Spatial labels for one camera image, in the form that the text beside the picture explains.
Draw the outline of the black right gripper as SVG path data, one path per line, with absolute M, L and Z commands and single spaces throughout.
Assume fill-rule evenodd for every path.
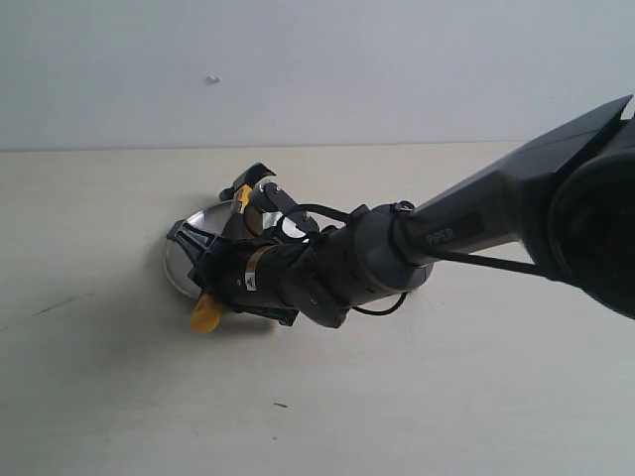
M 291 326 L 299 311 L 284 290 L 288 269 L 307 248 L 265 238 L 229 240 L 178 220 L 167 239 L 186 255 L 189 278 L 197 278 L 197 325 L 216 327 L 224 311 L 266 317 Z

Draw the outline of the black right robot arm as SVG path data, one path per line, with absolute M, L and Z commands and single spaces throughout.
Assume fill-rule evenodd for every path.
M 255 164 L 224 189 L 220 232 L 180 220 L 167 239 L 198 290 L 191 325 L 225 310 L 338 328 L 404 300 L 438 261 L 541 277 L 634 313 L 634 122 L 628 97 L 528 142 L 426 203 L 344 212 L 299 204 Z

